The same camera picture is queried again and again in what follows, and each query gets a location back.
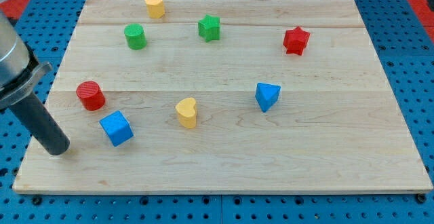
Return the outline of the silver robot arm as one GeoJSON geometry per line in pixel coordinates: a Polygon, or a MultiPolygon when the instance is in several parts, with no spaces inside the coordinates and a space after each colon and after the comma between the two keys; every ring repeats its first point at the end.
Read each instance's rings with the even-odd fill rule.
{"type": "Polygon", "coordinates": [[[51,70],[51,64],[39,62],[1,14],[1,109],[10,109],[49,154],[61,155],[70,140],[33,92],[51,70]]]}

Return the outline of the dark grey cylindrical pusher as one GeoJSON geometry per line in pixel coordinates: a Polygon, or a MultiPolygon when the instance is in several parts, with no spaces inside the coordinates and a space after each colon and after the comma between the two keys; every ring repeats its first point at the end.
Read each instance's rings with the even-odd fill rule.
{"type": "Polygon", "coordinates": [[[9,109],[50,155],[69,148],[70,140],[33,92],[9,109]]]}

